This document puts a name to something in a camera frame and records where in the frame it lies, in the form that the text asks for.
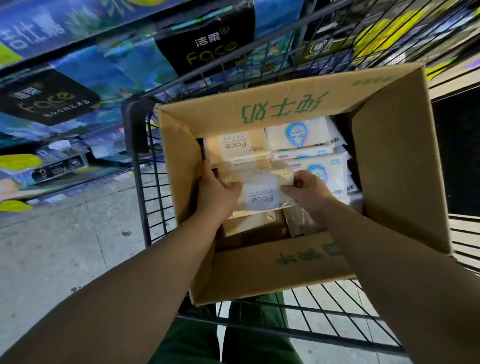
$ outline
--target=green pants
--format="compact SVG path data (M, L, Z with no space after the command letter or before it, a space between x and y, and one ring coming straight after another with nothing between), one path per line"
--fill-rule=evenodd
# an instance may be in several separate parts
M260 296L262 303L284 303L283 293ZM243 301L258 301L258 297ZM214 304L191 307L191 313L216 317ZM287 328L285 309L258 304L232 302L229 320L263 327ZM216 335L217 325L175 318L149 364L218 364L220 348ZM271 335L227 327L223 342L223 363L228 364L302 364L286 336Z

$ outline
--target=shopping cart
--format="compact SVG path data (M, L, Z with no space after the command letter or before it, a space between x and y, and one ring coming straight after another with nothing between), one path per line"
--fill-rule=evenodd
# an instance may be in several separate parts
M154 129L158 128L153 112L156 104L171 103L295 78L386 66L399 62L423 60L431 64L451 51L451 48L439 51L435 53L435 56L432 56L433 50L465 31L469 24L479 20L478 15L467 15L469 12L465 11L474 3L473 1L454 2L449 0L428 0L422 1L421 4L404 0L367 2L337 0L289 26L222 55L175 81L148 92L133 95L123 105L122 113L125 121L127 148L133 155L145 245L148 247L158 242L175 226L163 154L160 147L155 146L154 139L156 137L152 133ZM381 14L372 17L373 10L380 5L383 9ZM382 14L387 12L394 13L394 16L391 16L387 22L381 23ZM363 14L363 17L352 23L351 18L355 18L358 14ZM413 17L417 24L415 28L409 25ZM446 25L446 21L453 17L456 20ZM326 24L329 27L328 31L324 31ZM376 26L379 28L377 27L378 30L374 33L362 32L366 27L374 29ZM289 35L288 47L285 47L280 54L271 55L269 53L271 44L285 35ZM309 41L302 41L309 35ZM252 59L252 53L256 49L265 49L262 62L254 62ZM234 62L237 64L235 66L237 72L232 73L230 71L234 60L240 60L240 62ZM435 72L441 70L441 67L436 68ZM198 85L198 80L203 82L200 82L202 86L192 89L190 85L194 81ZM145 162L141 157L149 154L151 155L151 170L141 171L140 165ZM155 180L143 182L146 174L154 175ZM185 310L188 302L185 301L178 316L371 352L405 355L402 345L386 327L384 321L372 308L365 309L365 302L362 299L359 300L364 293L356 280L332 282L317 286L315 289L323 290L323 295L330 297L331 301L336 304L336 309L332 309L330 305L325 307L324 301L320 302L317 299L311 287L306 287L303 291L311 296L310 304L306 304L303 298L299 299L298 290L289 291L292 301L288 304L280 303L279 300L276 303L262 302L260 297L236 300L241 305L257 305L259 310L264 305L290 310L293 315L304 320L303 329L292 326L290 328L272 328L263 324L253 325L242 323L241 320L229 320L220 315L222 303L219 306L217 317L209 317L188 314ZM339 302L337 297L339 293L351 300L348 307ZM308 319L312 315L321 317L324 325L329 326L329 330L317 330L315 325L312 325L312 320ZM349 334L347 336L338 330L334 322L338 317L347 319L358 335ZM359 322L364 321L370 328L375 326L377 330L384 333L387 340L375 340L373 336L366 334L359 325Z

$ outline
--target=metal wire cart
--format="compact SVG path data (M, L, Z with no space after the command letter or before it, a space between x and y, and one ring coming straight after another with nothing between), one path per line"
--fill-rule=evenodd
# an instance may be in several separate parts
M476 27L472 26L480 20L476 11L478 5L477 1L470 0L318 2L311 4L312 12L306 12L307 15L291 25L221 54L170 83L132 96L124 103L122 113L127 146L133 153L146 246L165 236L172 229L175 218L162 150L155 143L158 139L158 135L155 136L158 124L153 113L156 103L411 61L426 62L427 77L432 78L470 55L475 48L477 37L472 34ZM277 52L271 52L272 46ZM142 157L147 155L151 156L152 170L144 172L140 166L145 163ZM153 175L155 180L143 182L147 174ZM480 272L475 267L467 267ZM302 324L290 324L290 328L255 326L220 315L214 318L189 315L184 308L180 309L179 316L372 352L405 355L402 345L373 308L364 308L362 297L365 296L356 280L332 282L315 289L323 289L323 295L330 303L325 305L325 301L319 301L310 287L304 288L311 296L309 303L298 298L298 290L290 291L291 304L266 303L259 297L238 300L243 305L257 305L259 309L262 305L272 305L291 311ZM339 294L348 297L352 304L342 306L337 299ZM339 317L347 318L358 335L346 336L339 330L336 324ZM323 322L321 332L317 324L312 325L316 320L317 323L318 320ZM366 322L371 332L382 332L387 339L376 340L375 335L365 332L361 322Z

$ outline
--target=box flap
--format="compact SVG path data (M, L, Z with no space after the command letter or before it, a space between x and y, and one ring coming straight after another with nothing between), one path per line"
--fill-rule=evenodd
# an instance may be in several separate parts
M440 156L423 69L370 98L353 117L363 201L373 220L449 254Z
M177 222L185 221L196 208L196 189L202 168L202 152L188 128L161 110L157 114L168 182Z
M195 138L334 115L421 67L421 63L308 77L201 97L160 109Z
M353 277L328 232L216 253L195 305Z

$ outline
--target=concrete floor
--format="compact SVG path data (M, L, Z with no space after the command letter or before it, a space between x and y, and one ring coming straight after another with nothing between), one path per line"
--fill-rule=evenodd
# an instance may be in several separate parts
M169 230L174 227L174 220L170 220ZM0 354L69 294L143 248L133 178L0 220ZM352 282L343 281L340 285L367 312L376 314L363 291ZM362 314L360 307L334 282L325 288L347 312ZM340 311L325 288L310 287L324 309ZM301 306L318 307L306 288L294 291ZM298 305L292 291L286 291L284 296L287 304ZM220 315L227 314L225 303ZM325 315L305 314L304 318L300 311L288 310L290 327L308 329L307 319L312 331L333 332ZM361 330L369 340L393 343L372 320L359 318L352 323L347 317L330 318L341 336L362 340ZM218 329L220 341L224 330ZM305 364L410 363L405 357L298 339L292 342Z

